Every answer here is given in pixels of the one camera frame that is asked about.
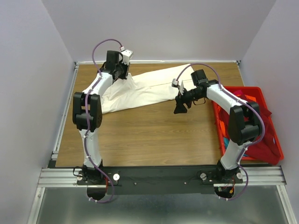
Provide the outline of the white t shirt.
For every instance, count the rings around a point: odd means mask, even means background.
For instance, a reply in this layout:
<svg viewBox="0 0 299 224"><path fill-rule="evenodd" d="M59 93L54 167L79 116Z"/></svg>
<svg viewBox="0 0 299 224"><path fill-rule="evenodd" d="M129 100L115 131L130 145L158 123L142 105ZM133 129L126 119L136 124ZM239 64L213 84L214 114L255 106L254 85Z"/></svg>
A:
<svg viewBox="0 0 299 224"><path fill-rule="evenodd" d="M171 86L187 64L128 75L126 80L117 80L101 96L102 113L116 112L173 100L178 89Z"/></svg>

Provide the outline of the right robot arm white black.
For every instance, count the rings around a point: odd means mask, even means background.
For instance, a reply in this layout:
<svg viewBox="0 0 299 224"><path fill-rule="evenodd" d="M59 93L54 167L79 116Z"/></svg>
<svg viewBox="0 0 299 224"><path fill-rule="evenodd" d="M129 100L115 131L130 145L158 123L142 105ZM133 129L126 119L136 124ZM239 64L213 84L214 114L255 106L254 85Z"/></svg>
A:
<svg viewBox="0 0 299 224"><path fill-rule="evenodd" d="M187 90L177 78L172 81L172 87L178 89L174 113L187 113L194 101L207 98L229 115L229 143L214 172L216 180L225 183L237 174L241 158L248 148L264 136L259 105L237 97L217 80L208 80L203 70L193 72L191 77L195 86L191 90Z"/></svg>

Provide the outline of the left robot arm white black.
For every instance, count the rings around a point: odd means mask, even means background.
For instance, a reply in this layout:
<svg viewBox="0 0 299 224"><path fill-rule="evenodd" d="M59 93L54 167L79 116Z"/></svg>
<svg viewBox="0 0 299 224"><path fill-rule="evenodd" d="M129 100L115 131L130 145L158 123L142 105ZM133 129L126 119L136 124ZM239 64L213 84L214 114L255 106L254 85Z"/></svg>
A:
<svg viewBox="0 0 299 224"><path fill-rule="evenodd" d="M72 121L81 135L85 154L82 171L77 175L79 181L97 185L106 179L99 170L102 166L98 140L103 117L101 97L117 80L128 77L132 56L133 52L123 47L120 51L107 51L106 61L92 83L84 91L73 95Z"/></svg>

